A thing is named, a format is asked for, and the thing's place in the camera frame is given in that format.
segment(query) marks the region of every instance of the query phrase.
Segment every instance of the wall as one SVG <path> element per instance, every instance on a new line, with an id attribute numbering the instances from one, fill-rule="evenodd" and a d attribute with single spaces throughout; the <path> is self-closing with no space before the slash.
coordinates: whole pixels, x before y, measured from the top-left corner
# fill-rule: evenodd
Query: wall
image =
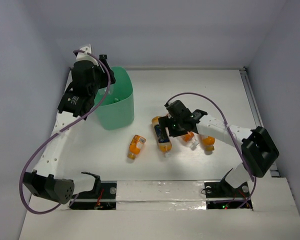
<path id="1" fill-rule="evenodd" d="M 248 73 L 300 213 L 300 0 L 287 1 Z"/>
<path id="2" fill-rule="evenodd" d="M 51 133 L 68 71 L 40 30 L 23 4 L 0 0 L 0 240 L 19 238 L 26 213 L 19 176 Z"/>
<path id="3" fill-rule="evenodd" d="M 111 65 L 247 66 L 285 0 L 25 0 L 63 55 L 91 43 Z"/>

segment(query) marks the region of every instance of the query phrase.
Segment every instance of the green bin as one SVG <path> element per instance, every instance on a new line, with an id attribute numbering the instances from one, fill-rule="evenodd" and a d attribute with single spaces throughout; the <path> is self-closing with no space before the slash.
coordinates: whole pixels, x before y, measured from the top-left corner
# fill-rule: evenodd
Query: green bin
<path id="1" fill-rule="evenodd" d="M 111 85 L 111 92 L 108 94 L 95 111 L 97 117 L 106 130 L 114 130 L 130 125 L 135 119 L 134 90 L 127 71 L 123 67 L 111 68 L 114 72 L 115 84 Z M 94 104 L 100 102 L 105 88 L 98 91 Z"/>

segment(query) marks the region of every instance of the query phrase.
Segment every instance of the white table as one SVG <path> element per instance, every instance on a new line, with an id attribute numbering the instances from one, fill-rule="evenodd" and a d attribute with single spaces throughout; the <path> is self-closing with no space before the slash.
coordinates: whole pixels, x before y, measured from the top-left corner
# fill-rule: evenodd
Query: white table
<path id="1" fill-rule="evenodd" d="M 240 163 L 235 149 L 216 141 L 215 151 L 205 155 L 201 146 L 192 151 L 177 138 L 171 139 L 172 157 L 158 151 L 151 119 L 164 116 L 165 102 L 180 92 L 197 92 L 213 99 L 229 123 L 255 128 L 247 94 L 238 70 L 132 70 L 128 71 L 134 89 L 134 122 L 125 128 L 107 131 L 92 114 L 75 138 L 65 162 L 65 178 L 82 171 L 101 176 L 103 181 L 119 181 L 117 210 L 62 210 L 46 215 L 27 213 L 21 240 L 47 239 L 300 239 L 300 217 L 289 186 L 284 178 L 267 174 L 259 179 L 252 196 L 254 211 L 205 209 L 200 184 L 184 187 L 189 180 L 219 180 Z M 201 109 L 220 118 L 218 111 L 205 99 L 181 96 L 190 109 Z M 127 159 L 128 146 L 134 134 L 147 139 L 135 161 Z M 170 190 L 159 193 L 158 180 L 173 181 Z M 159 195 L 149 194 L 150 188 Z M 135 200 L 148 203 L 134 204 Z M 172 211 L 164 204 L 177 202 L 197 210 Z M 30 205 L 46 210 L 55 205 L 32 197 Z"/>

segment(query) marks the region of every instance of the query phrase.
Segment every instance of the orange bottle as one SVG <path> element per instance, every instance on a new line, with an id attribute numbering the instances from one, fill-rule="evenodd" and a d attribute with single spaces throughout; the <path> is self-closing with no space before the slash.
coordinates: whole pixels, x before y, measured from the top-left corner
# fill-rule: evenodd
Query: orange bottle
<path id="1" fill-rule="evenodd" d="M 189 131 L 187 134 L 182 135 L 181 138 L 186 143 L 192 142 L 190 146 L 191 149 L 195 149 L 199 144 L 199 141 L 196 139 L 196 136 L 192 131 Z"/>
<path id="2" fill-rule="evenodd" d="M 134 160 L 144 146 L 146 139 L 139 135 L 134 135 L 129 146 L 128 158 Z"/>
<path id="3" fill-rule="evenodd" d="M 216 142 L 216 139 L 214 137 L 207 136 L 207 135 L 201 135 L 201 140 L 202 140 L 205 151 L 212 152 L 215 150 L 214 144 Z"/>
<path id="4" fill-rule="evenodd" d="M 163 152 L 165 157 L 170 157 L 171 156 L 171 149 L 172 149 L 172 144 L 170 142 L 169 137 L 166 139 L 162 139 L 161 136 L 161 130 L 160 130 L 160 126 L 159 126 L 159 118 L 160 116 L 156 116 L 152 119 L 152 126 L 154 128 L 156 137 L 157 137 L 157 143 L 158 143 L 158 147 L 160 149 L 161 152 Z"/>

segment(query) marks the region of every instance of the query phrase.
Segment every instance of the plastic container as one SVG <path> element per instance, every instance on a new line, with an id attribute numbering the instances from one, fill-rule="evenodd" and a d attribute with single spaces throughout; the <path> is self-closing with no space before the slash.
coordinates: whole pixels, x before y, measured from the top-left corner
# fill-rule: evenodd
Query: plastic container
<path id="1" fill-rule="evenodd" d="M 214 137 L 207 136 L 207 135 L 201 135 L 201 140 L 202 140 L 205 151 L 212 152 L 215 150 L 214 144 L 216 142 L 216 139 Z"/>
<path id="2" fill-rule="evenodd" d="M 158 147 L 160 149 L 161 152 L 163 152 L 164 156 L 170 157 L 171 156 L 171 149 L 172 149 L 172 144 L 170 142 L 169 137 L 165 138 L 165 139 L 161 139 L 161 130 L 160 130 L 160 126 L 159 126 L 159 119 L 160 116 L 156 116 L 152 119 L 152 126 L 154 128 L 156 137 L 157 137 L 157 143 L 158 143 Z"/>
<path id="3" fill-rule="evenodd" d="M 127 71 L 119 66 L 111 68 L 114 72 L 115 84 L 111 85 L 108 94 L 96 109 L 96 115 L 102 127 L 114 130 L 130 125 L 135 119 L 134 90 Z M 96 105 L 105 93 L 105 88 L 100 89 L 94 99 Z"/>
<path id="4" fill-rule="evenodd" d="M 187 134 L 182 135 L 181 138 L 186 143 L 191 143 L 190 145 L 191 149 L 195 149 L 199 144 L 199 141 L 196 139 L 196 136 L 192 131 L 189 131 Z"/>
<path id="5" fill-rule="evenodd" d="M 140 150 L 146 143 L 146 139 L 139 135 L 134 135 L 129 146 L 128 158 L 134 160 L 140 153 Z"/>

